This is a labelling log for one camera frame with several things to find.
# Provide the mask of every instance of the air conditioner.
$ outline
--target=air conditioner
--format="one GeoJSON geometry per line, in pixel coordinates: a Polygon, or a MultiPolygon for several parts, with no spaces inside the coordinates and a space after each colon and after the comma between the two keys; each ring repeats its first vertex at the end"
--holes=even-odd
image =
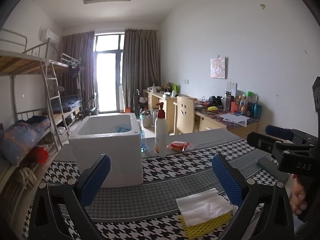
{"type": "Polygon", "coordinates": [[[50,31],[49,29],[43,30],[41,33],[40,41],[47,42],[49,38],[51,43],[59,43],[60,37],[57,34],[55,34],[53,31],[50,31]]]}

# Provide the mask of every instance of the smiley face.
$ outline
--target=smiley face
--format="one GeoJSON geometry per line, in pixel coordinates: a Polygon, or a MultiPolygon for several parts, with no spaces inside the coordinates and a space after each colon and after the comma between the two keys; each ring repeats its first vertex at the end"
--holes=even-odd
{"type": "Polygon", "coordinates": [[[183,112],[183,104],[181,104],[181,107],[182,107],[182,109],[181,109],[182,114],[186,115],[187,111],[183,112]]]}

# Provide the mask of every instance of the blue blanket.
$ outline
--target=blue blanket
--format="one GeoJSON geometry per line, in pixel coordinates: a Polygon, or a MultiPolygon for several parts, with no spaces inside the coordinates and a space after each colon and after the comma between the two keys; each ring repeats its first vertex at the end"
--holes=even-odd
{"type": "Polygon", "coordinates": [[[33,116],[27,121],[20,120],[11,125],[5,130],[2,142],[5,158],[18,167],[27,153],[43,138],[49,126],[50,121],[45,116],[33,116]]]}
{"type": "MultiPolygon", "coordinates": [[[[61,113],[58,100],[59,98],[51,100],[54,114],[61,113]]],[[[82,98],[79,98],[78,95],[61,97],[61,105],[64,113],[71,112],[72,110],[82,106],[82,98]]]]}

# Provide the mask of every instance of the window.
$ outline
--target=window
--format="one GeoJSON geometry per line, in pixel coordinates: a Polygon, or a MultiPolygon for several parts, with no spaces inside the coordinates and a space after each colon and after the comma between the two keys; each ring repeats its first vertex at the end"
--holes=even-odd
{"type": "Polygon", "coordinates": [[[93,51],[97,64],[98,108],[100,113],[120,110],[124,34],[97,35],[93,51]]]}

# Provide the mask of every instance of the white wall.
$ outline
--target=white wall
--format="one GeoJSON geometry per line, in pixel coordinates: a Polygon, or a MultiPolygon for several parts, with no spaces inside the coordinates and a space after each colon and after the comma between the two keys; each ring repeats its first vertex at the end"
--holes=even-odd
{"type": "MultiPolygon", "coordinates": [[[[10,14],[4,24],[5,29],[20,33],[28,38],[27,49],[41,44],[41,32],[45,29],[52,30],[58,36],[61,36],[62,29],[55,24],[32,0],[21,0],[10,14]]],[[[23,38],[17,38],[13,34],[0,32],[1,38],[24,43],[23,38]]],[[[0,41],[0,49],[15,52],[22,52],[24,48],[19,45],[0,41]]],[[[34,50],[33,55],[38,56],[38,49],[34,50]]],[[[40,56],[44,57],[45,46],[41,47],[40,56]]],[[[57,53],[53,48],[49,49],[49,58],[57,59],[57,53]]]]}
{"type": "MultiPolygon", "coordinates": [[[[27,48],[41,43],[40,35],[44,29],[50,29],[61,36],[62,29],[56,25],[32,0],[21,0],[10,14],[4,28],[21,33],[28,38],[27,48]]],[[[15,40],[11,34],[1,32],[0,37],[15,40]]],[[[22,52],[23,47],[1,42],[1,50],[22,52]]],[[[40,56],[45,54],[45,48],[41,49],[40,56]]],[[[49,58],[56,59],[57,54],[53,48],[49,50],[49,58]]],[[[17,76],[15,80],[15,96],[17,111],[27,111],[45,107],[44,84],[40,75],[17,76]]],[[[10,96],[10,78],[0,77],[0,122],[5,128],[13,123],[12,102],[10,96]]]]}
{"type": "Polygon", "coordinates": [[[4,128],[13,124],[10,78],[8,76],[0,77],[0,123],[4,128]]]}
{"type": "Polygon", "coordinates": [[[95,31],[98,33],[108,32],[124,32],[125,29],[147,29],[159,30],[160,24],[149,21],[116,21],[116,22],[99,22],[87,25],[70,27],[63,30],[62,36],[72,35],[75,33],[83,33],[95,31]]]}
{"type": "Polygon", "coordinates": [[[320,27],[301,0],[190,0],[161,26],[162,82],[197,98],[224,95],[226,80],[210,78],[220,54],[228,81],[260,97],[260,132],[273,124],[317,135],[319,51],[320,27]]]}

